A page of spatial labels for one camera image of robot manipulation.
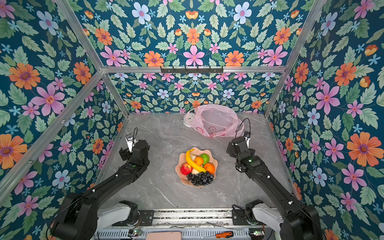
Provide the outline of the fake green apple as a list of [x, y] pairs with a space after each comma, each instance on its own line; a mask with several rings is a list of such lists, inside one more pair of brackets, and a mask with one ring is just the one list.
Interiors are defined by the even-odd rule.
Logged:
[[210, 162], [210, 156], [208, 154], [201, 154], [200, 157], [203, 159], [203, 166]]

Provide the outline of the fake persimmon orange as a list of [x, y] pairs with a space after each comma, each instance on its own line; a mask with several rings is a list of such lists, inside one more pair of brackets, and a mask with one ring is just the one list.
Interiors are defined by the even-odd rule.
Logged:
[[216, 172], [216, 167], [212, 163], [206, 163], [204, 169], [212, 175]]

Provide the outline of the pink plastic bag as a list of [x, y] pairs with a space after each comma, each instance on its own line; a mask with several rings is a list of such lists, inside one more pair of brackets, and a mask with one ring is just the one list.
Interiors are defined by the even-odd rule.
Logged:
[[245, 128], [237, 113], [226, 106], [208, 104], [187, 113], [195, 114], [192, 129], [206, 138], [234, 138]]

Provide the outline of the pink flower-shaped bowl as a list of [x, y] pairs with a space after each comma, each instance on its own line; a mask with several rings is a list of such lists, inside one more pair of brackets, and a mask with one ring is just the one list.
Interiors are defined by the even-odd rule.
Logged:
[[175, 171], [184, 185], [202, 188], [213, 183], [218, 163], [209, 150], [193, 147], [180, 154]]

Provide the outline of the fake black grapes bunch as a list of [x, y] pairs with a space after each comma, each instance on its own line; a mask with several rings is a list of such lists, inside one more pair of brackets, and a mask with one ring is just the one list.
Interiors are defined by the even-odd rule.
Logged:
[[214, 180], [214, 176], [209, 172], [200, 172], [198, 174], [190, 173], [187, 175], [187, 180], [192, 183], [193, 186], [201, 187], [211, 184]]

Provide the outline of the fake red apple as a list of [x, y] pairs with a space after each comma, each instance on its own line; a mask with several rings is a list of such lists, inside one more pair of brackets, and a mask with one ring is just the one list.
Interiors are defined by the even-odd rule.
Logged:
[[188, 163], [185, 163], [180, 167], [180, 172], [184, 176], [191, 174], [192, 171], [193, 171], [193, 167]]

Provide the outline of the fake yellow banana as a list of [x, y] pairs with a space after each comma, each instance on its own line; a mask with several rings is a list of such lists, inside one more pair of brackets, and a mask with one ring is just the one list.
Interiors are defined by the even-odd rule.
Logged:
[[196, 163], [194, 163], [194, 161], [191, 160], [191, 152], [193, 152], [195, 149], [191, 149], [189, 151], [186, 152], [186, 161], [188, 164], [190, 164], [194, 169], [198, 170], [199, 172], [203, 172], [203, 173], [206, 173], [207, 171], [201, 167], [201, 166], [198, 166]]

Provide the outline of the fake beige pear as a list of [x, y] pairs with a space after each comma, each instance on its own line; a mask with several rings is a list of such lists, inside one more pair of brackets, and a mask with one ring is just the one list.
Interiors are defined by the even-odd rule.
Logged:
[[196, 169], [193, 169], [192, 170], [192, 174], [194, 174], [194, 175], [197, 175], [197, 174], [199, 174], [200, 172], [198, 171], [198, 170], [196, 170]]

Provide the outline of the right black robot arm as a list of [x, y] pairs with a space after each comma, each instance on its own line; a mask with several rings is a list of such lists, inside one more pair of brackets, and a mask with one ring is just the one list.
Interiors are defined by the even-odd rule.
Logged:
[[249, 135], [231, 140], [227, 153], [236, 159], [236, 169], [257, 183], [274, 203], [268, 207], [255, 200], [244, 209], [249, 223], [261, 222], [280, 235], [282, 240], [322, 240], [320, 216], [312, 205], [299, 201], [272, 175], [264, 161], [249, 148]]

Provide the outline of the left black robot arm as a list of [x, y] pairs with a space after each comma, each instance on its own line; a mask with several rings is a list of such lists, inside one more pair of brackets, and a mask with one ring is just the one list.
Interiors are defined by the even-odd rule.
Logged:
[[131, 149], [121, 150], [128, 159], [115, 174], [89, 190], [65, 197], [53, 220], [51, 235], [62, 240], [90, 240], [98, 231], [113, 224], [136, 224], [140, 215], [137, 204], [120, 201], [106, 209], [102, 205], [147, 170], [149, 150], [145, 140], [137, 141]]

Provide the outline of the white alarm clock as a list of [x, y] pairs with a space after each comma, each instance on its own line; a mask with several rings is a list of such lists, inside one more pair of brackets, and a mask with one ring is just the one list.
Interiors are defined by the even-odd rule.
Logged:
[[192, 123], [194, 122], [195, 114], [187, 113], [183, 117], [183, 124], [186, 128], [192, 128]]

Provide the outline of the small circuit board left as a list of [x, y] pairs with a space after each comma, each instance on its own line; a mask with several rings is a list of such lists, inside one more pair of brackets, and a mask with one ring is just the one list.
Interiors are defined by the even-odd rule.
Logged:
[[128, 236], [129, 237], [139, 237], [139, 236], [141, 236], [142, 235], [142, 231], [141, 230], [137, 230], [137, 229], [130, 229], [129, 231], [128, 231]]

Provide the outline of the small circuit board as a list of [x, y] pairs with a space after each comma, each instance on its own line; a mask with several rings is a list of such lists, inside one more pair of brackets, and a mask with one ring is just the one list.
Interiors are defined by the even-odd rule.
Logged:
[[129, 237], [139, 237], [139, 236], [141, 236], [142, 235], [142, 231], [141, 230], [137, 230], [137, 229], [130, 229], [129, 231], [128, 231], [128, 236]]
[[249, 229], [249, 236], [251, 239], [262, 240], [265, 236], [265, 232], [263, 230]]

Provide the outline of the pink box front edge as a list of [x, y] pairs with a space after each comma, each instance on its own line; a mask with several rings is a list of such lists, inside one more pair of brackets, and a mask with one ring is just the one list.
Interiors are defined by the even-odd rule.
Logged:
[[154, 233], [153, 240], [182, 240], [181, 232], [158, 232]]

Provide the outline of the small circuit board right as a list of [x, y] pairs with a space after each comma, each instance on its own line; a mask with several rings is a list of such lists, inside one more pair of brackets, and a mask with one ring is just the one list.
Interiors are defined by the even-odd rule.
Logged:
[[249, 236], [251, 239], [262, 240], [265, 236], [265, 232], [263, 230], [249, 229]]

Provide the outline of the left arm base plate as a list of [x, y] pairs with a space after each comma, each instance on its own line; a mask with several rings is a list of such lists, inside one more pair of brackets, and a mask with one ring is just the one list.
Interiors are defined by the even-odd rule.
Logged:
[[114, 227], [151, 226], [154, 220], [154, 210], [134, 210], [124, 221], [113, 224]]

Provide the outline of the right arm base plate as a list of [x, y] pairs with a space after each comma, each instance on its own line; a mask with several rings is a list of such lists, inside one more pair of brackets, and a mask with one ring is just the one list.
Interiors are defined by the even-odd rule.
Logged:
[[264, 223], [256, 220], [249, 208], [232, 205], [232, 220], [235, 226], [259, 226]]

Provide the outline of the orange handled screwdriver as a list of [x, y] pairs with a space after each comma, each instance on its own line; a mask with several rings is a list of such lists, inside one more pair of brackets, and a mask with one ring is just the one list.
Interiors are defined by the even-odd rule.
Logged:
[[200, 239], [213, 238], [213, 237], [215, 237], [216, 239], [229, 239], [229, 238], [234, 237], [234, 232], [233, 231], [220, 232], [220, 233], [216, 233], [214, 235], [208, 235], [208, 236], [200, 237]]

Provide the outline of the black hook rail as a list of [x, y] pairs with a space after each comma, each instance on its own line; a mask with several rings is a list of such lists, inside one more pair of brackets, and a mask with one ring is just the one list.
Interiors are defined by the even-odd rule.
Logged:
[[221, 74], [224, 73], [222, 67], [160, 67], [161, 73], [165, 74]]

